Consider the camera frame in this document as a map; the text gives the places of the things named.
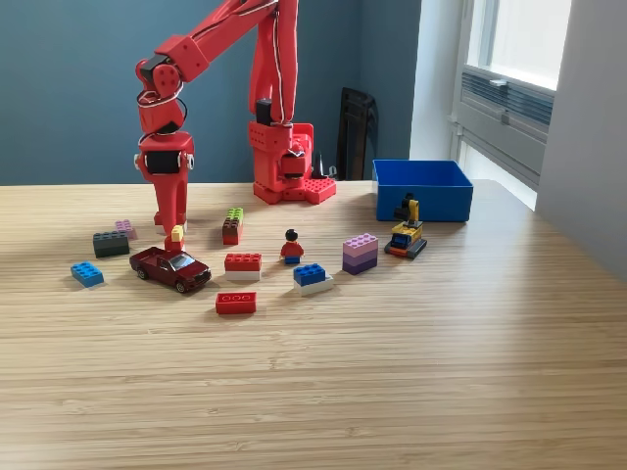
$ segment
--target red lego base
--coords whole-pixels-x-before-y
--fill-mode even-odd
[[[289,188],[280,193],[270,191],[263,184],[256,182],[253,191],[255,196],[268,204],[277,204],[281,201],[307,201],[310,204],[320,204],[337,193],[337,185],[333,179],[306,179],[303,188]]]
[[[256,292],[222,292],[216,296],[218,315],[236,315],[257,311]]]
[[[261,271],[262,256],[259,253],[235,255],[229,253],[224,259],[225,271]]]

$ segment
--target blue lego brick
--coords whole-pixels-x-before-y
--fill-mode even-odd
[[[89,261],[75,264],[70,269],[72,277],[76,279],[83,287],[93,287],[97,284],[105,282],[105,278],[96,266]]]
[[[294,269],[294,280],[300,286],[309,286],[316,282],[322,282],[326,278],[326,272],[319,264],[308,264],[307,266]]]

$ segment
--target lego base plate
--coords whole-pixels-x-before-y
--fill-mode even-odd
[[[277,193],[255,182],[253,192],[255,196],[268,204],[277,204],[280,201],[306,201],[310,204],[320,204],[337,193],[337,184],[334,179],[306,179],[304,188],[288,188]]]
[[[389,254],[389,255],[394,255],[395,257],[399,257],[399,258],[409,258],[409,259],[415,259],[422,250],[424,250],[424,247],[427,246],[427,241],[424,239],[420,239],[417,242],[415,242],[413,245],[411,245],[408,250],[407,250],[407,254],[405,256],[402,255],[398,255],[396,253],[394,253],[394,251],[390,250],[391,249],[391,245],[392,242],[389,242],[386,246],[385,246],[385,253]]]

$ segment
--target blue plastic bin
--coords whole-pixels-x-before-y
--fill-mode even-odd
[[[394,208],[407,193],[420,202],[423,222],[466,222],[470,219],[472,183],[457,162],[375,160],[372,169],[376,219],[395,220]]]

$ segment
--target blue box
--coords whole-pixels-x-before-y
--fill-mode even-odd
[[[70,272],[72,273],[72,277],[81,283],[83,287],[93,287],[97,284],[105,282],[100,269],[89,261],[73,265]]]
[[[316,284],[324,281],[324,279],[326,279],[326,272],[319,264],[309,264],[294,269],[294,280],[298,282],[300,286]]]
[[[394,209],[407,193],[420,203],[423,222],[470,219],[473,186],[457,162],[374,160],[372,166],[377,220],[395,220]]]

